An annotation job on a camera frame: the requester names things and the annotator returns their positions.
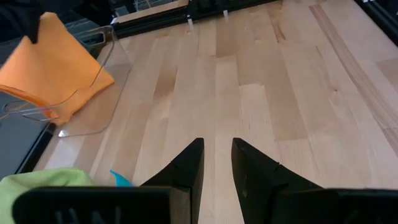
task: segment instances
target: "clear plastic bin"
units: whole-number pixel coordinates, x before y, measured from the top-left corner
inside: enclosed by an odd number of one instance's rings
[[[106,69],[113,77],[114,83],[98,92],[66,124],[59,126],[56,130],[59,137],[94,134],[106,129],[112,120],[132,67],[111,26],[99,27],[74,36],[97,59],[101,69]],[[57,123],[57,119],[63,116],[60,107],[78,94],[79,90],[64,102],[45,108],[38,108],[23,100],[13,101],[3,106],[3,112],[29,119],[31,122],[40,123],[40,125],[42,122]],[[44,113],[49,111],[55,112],[57,117],[44,116]]]

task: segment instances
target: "light wood surface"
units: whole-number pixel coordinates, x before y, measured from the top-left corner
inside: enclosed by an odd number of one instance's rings
[[[188,0],[176,0],[167,4],[163,4],[160,6],[156,6],[156,7],[150,7],[149,9],[145,9],[142,11],[138,11],[138,12],[133,12],[124,16],[119,16],[116,18],[116,20],[114,22],[126,22],[126,21],[130,21],[133,19],[138,19],[144,16],[149,16],[152,14],[156,14],[159,12],[164,12],[170,9],[175,9],[178,7],[182,7],[182,6],[186,6],[188,5]]]
[[[231,141],[323,187],[398,189],[398,49],[351,0],[279,1],[122,40],[109,128],[54,137],[36,169],[136,185],[205,138],[200,223],[243,223]]]

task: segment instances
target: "orange cloth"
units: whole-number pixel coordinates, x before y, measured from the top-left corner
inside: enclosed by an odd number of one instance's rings
[[[114,82],[100,68],[57,15],[46,12],[40,18],[38,42],[32,44],[24,37],[0,69],[0,91],[38,107],[60,104],[45,115],[59,117],[53,122],[63,124],[94,94]]]

